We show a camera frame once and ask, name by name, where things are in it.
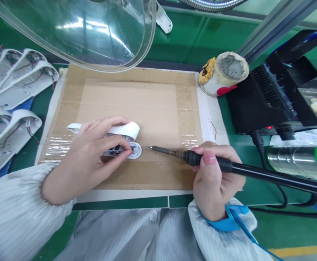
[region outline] yellow floor line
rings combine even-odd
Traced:
[[[272,253],[279,257],[289,256],[304,256],[317,254],[317,246],[304,246],[297,248],[281,248],[281,249],[269,249]]]

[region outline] green wire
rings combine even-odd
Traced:
[[[33,137],[34,139],[36,139],[36,141],[37,141],[37,142],[39,143],[39,145],[40,145],[40,140],[39,140],[37,137],[35,137],[33,133],[31,133],[31,135],[32,135],[32,137]]]

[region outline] floor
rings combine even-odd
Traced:
[[[317,255],[287,257],[285,261],[317,261]]]

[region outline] woman's left hand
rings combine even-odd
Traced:
[[[44,180],[42,197],[50,204],[64,204],[106,180],[133,151],[121,135],[104,136],[111,126],[130,122],[117,116],[83,124],[65,159]],[[109,162],[102,162],[103,153],[117,145],[125,151]]]

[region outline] soldering iron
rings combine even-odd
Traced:
[[[190,166],[199,166],[202,155],[192,150],[170,150],[157,146],[147,146],[154,151],[169,154],[185,161]],[[291,187],[297,190],[310,192],[317,195],[317,181],[311,179],[298,178],[281,172],[253,167],[245,164],[235,163],[229,159],[216,157],[221,171],[235,173],[246,177],[252,177],[264,181],[269,181],[278,185]]]

